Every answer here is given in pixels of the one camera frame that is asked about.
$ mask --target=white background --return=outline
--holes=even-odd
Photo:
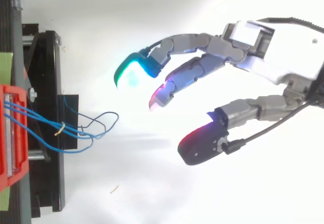
[[[62,37],[64,93],[79,94],[79,111],[85,114],[114,110],[121,116],[93,148],[65,156],[66,207],[60,213],[44,208],[33,223],[324,223],[323,110],[307,108],[235,154],[187,166],[177,145],[202,112],[237,98],[281,94],[283,87],[227,66],[177,94],[168,107],[149,113],[152,90],[192,55],[176,56],[140,96],[120,93],[113,83],[114,71],[130,53],[161,38],[221,34],[226,23],[271,16],[324,26],[323,3],[25,0],[23,22],[39,23]],[[113,116],[104,121],[111,124]],[[232,130],[230,138],[252,135],[269,124],[249,122]]]

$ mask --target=screw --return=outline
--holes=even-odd
[[[55,43],[56,43],[57,46],[62,45],[62,38],[60,36],[57,36],[55,38]]]
[[[34,102],[35,98],[37,98],[37,92],[35,92],[34,88],[29,89],[28,95],[31,102]]]
[[[16,8],[16,10],[22,11],[23,10],[23,3],[24,3],[24,0],[13,0],[12,1],[12,6],[14,8]]]

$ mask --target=led light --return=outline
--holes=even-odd
[[[117,80],[119,90],[136,90],[142,87],[151,77],[143,70],[137,60],[132,61],[124,69]]]

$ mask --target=black cable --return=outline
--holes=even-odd
[[[275,129],[276,127],[280,126],[281,124],[283,124],[285,121],[287,121],[288,119],[292,118],[294,115],[296,115],[297,113],[299,113],[301,110],[305,109],[306,107],[310,106],[314,104],[313,101],[309,101],[307,103],[305,103],[304,105],[301,105],[300,107],[296,108],[295,110],[291,111],[287,116],[283,117],[281,120],[279,120],[278,122],[274,123],[273,125],[269,126],[268,128],[261,130],[260,132],[246,138],[244,141],[245,143],[248,143],[266,133],[268,133],[269,131]]]
[[[310,105],[316,105],[315,101],[308,101],[307,103],[305,103],[304,105],[301,105],[300,107],[296,108],[295,110],[291,111],[287,116],[283,117],[281,120],[279,120],[278,122],[274,123],[273,125],[271,125],[270,127],[261,130],[260,132],[246,138],[246,139],[237,139],[237,140],[233,140],[231,142],[228,143],[224,143],[222,144],[222,149],[223,151],[225,151],[226,154],[231,154],[239,149],[241,149],[242,146],[246,145],[248,142],[268,133],[269,131],[275,129],[276,127],[278,127],[279,125],[283,124],[284,122],[286,122],[288,119],[292,118],[294,115],[296,115],[297,113],[299,113],[301,110],[305,109],[306,107],[310,106]]]

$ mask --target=metal rod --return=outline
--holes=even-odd
[[[45,157],[41,150],[31,150],[28,151],[28,159],[30,161],[38,161],[38,160],[44,160]]]
[[[24,35],[22,37],[22,45],[23,46],[31,46],[32,40],[34,39],[33,35]]]

